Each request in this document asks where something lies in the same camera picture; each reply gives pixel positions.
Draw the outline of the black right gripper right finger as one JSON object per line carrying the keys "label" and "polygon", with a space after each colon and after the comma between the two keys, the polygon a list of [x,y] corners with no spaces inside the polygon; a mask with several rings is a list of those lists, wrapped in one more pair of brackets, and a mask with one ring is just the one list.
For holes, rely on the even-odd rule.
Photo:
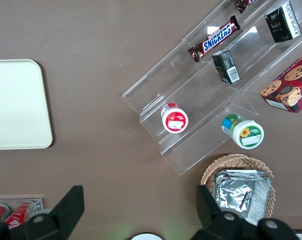
{"label": "black right gripper right finger", "polygon": [[255,226],[230,211],[222,211],[205,185],[197,186],[197,213],[202,229],[194,240],[297,240],[295,232],[275,218],[259,220]]}

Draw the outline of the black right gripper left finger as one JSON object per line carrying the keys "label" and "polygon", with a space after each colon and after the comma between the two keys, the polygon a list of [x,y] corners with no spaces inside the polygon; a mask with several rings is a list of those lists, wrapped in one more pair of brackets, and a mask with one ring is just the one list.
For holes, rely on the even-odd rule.
{"label": "black right gripper left finger", "polygon": [[50,211],[9,229],[0,222],[0,240],[67,240],[84,213],[83,186],[75,185]]}

